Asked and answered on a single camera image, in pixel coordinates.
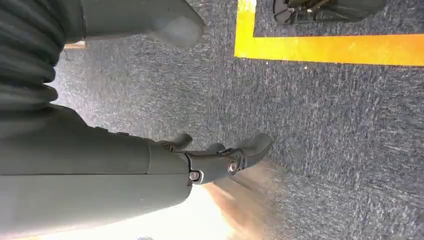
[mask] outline gray carpet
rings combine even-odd
[[[193,147],[272,135],[280,224],[268,239],[424,239],[424,68],[234,58],[237,1],[191,0],[208,25],[194,49],[144,36],[62,54],[58,103],[92,126]],[[423,33],[422,0],[365,22],[276,27],[257,36]]]

